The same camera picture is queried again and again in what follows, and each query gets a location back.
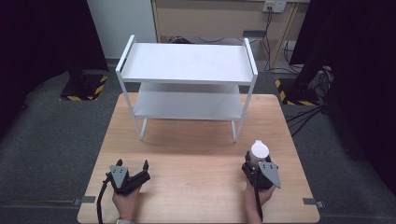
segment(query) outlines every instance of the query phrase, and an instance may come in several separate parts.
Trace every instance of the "electrical outlet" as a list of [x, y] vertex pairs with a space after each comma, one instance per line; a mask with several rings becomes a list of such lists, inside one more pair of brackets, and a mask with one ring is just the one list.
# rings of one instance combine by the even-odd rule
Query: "electrical outlet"
[[275, 6], [276, 6], [276, 1], [265, 1], [264, 7], [262, 7], [262, 11], [269, 12], [270, 9], [271, 11], [274, 11]]
[[283, 12], [286, 4], [287, 0], [265, 1], [262, 11], [269, 12], [271, 9], [271, 12]]

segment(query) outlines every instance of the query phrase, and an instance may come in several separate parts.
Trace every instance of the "watch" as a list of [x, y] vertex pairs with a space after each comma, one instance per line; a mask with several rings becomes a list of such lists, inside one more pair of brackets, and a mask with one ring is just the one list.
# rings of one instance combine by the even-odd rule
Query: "watch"
[[133, 221], [117, 219], [117, 224], [134, 224]]

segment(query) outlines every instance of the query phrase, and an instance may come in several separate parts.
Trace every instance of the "human hand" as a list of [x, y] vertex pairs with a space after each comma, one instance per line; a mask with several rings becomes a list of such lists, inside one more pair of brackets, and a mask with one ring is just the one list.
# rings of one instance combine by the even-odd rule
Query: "human hand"
[[120, 219], [134, 221], [140, 189], [141, 187], [127, 195], [113, 193], [113, 203], [119, 210]]
[[[275, 190], [276, 186], [273, 185], [269, 189], [259, 189], [260, 205], [263, 206], [268, 202]], [[256, 196], [254, 194], [254, 188], [247, 180], [247, 188], [245, 190], [245, 212], [247, 214], [247, 223], [256, 224], [262, 223], [259, 212], [257, 211]]]

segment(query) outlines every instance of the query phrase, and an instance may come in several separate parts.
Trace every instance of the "black and yellow hazard tape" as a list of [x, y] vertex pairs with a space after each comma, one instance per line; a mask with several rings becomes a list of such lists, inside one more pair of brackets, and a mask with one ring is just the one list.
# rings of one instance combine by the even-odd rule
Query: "black and yellow hazard tape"
[[320, 105], [318, 101], [290, 101], [286, 98], [286, 92], [283, 89], [280, 80], [277, 80], [275, 84], [283, 105]]
[[103, 90], [103, 87], [105, 86], [105, 83], [107, 81], [107, 77], [103, 76], [98, 87], [96, 88], [95, 94], [92, 96], [61, 96], [62, 101], [93, 101], [96, 100], [100, 93]]

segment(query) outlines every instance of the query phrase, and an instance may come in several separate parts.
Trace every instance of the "shelf lower tray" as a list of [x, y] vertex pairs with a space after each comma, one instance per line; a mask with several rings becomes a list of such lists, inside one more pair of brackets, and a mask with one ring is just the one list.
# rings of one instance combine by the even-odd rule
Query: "shelf lower tray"
[[142, 83], [134, 114], [148, 119], [239, 120], [237, 85]]

